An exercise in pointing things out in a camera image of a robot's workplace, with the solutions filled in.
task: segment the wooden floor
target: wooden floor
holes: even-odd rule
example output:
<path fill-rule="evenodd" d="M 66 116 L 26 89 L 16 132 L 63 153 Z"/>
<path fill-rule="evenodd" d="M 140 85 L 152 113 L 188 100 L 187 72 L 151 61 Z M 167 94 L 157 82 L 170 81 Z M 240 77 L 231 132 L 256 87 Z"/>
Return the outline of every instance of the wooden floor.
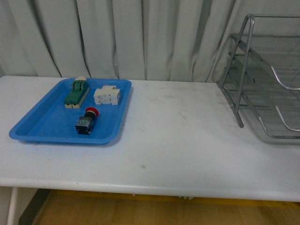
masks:
<path fill-rule="evenodd" d="M 300 204 L 52 191 L 34 225 L 299 225 Z"/>

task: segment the metal wire rack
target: metal wire rack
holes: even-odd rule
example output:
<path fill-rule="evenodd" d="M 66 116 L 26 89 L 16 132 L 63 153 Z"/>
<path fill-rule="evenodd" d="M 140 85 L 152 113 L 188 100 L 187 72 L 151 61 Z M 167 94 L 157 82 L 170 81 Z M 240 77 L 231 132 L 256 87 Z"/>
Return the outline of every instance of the metal wire rack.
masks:
<path fill-rule="evenodd" d="M 256 17 L 247 15 L 219 88 L 229 102 L 239 126 L 239 109 L 250 108 L 264 131 L 273 138 L 300 138 L 300 36 L 255 35 Z M 244 34 L 250 20 L 249 32 Z"/>

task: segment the desk organizer tray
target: desk organizer tray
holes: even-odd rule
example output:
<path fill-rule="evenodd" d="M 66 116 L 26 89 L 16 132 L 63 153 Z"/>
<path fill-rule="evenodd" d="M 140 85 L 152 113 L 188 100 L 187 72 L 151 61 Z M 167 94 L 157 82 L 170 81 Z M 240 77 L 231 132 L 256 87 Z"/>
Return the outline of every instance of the desk organizer tray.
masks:
<path fill-rule="evenodd" d="M 118 134 L 131 82 L 127 80 L 87 79 L 90 91 L 80 108 L 66 108 L 64 99 L 74 79 L 59 82 L 9 132 L 12 139 L 30 142 L 106 144 Z M 120 89 L 118 105 L 96 105 L 93 94 L 105 85 Z M 75 125 L 89 106 L 99 111 L 90 135 L 79 135 Z"/>
<path fill-rule="evenodd" d="M 255 18 L 300 24 L 300 15 L 247 15 L 231 35 L 235 45 L 218 86 L 241 128 L 239 110 L 249 108 L 268 136 L 300 139 L 300 34 L 254 34 Z"/>

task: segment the table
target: table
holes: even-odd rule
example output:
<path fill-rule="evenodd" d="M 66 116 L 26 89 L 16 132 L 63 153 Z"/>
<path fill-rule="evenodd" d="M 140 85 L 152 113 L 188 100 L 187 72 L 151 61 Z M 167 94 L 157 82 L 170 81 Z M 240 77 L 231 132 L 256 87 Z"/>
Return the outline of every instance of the table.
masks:
<path fill-rule="evenodd" d="M 61 78 L 0 78 L 0 186 L 300 202 L 300 142 L 240 128 L 214 83 L 132 81 L 107 145 L 29 143 L 10 129 Z"/>

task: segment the electrical component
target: electrical component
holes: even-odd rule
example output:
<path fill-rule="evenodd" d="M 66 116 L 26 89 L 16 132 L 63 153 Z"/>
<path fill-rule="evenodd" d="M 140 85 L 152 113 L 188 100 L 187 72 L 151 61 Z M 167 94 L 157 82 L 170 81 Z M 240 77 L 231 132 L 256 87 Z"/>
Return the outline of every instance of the electrical component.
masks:
<path fill-rule="evenodd" d="M 76 78 L 71 84 L 71 91 L 64 100 L 65 107 L 80 108 L 89 90 L 85 77 L 80 76 Z"/>
<path fill-rule="evenodd" d="M 96 89 L 94 94 L 95 104 L 112 104 L 118 105 L 120 102 L 120 89 L 116 86 L 103 86 L 101 89 Z"/>
<path fill-rule="evenodd" d="M 76 131 L 79 135 L 89 135 L 94 128 L 95 119 L 99 116 L 99 112 L 94 107 L 85 109 L 84 116 L 79 117 L 75 125 Z"/>

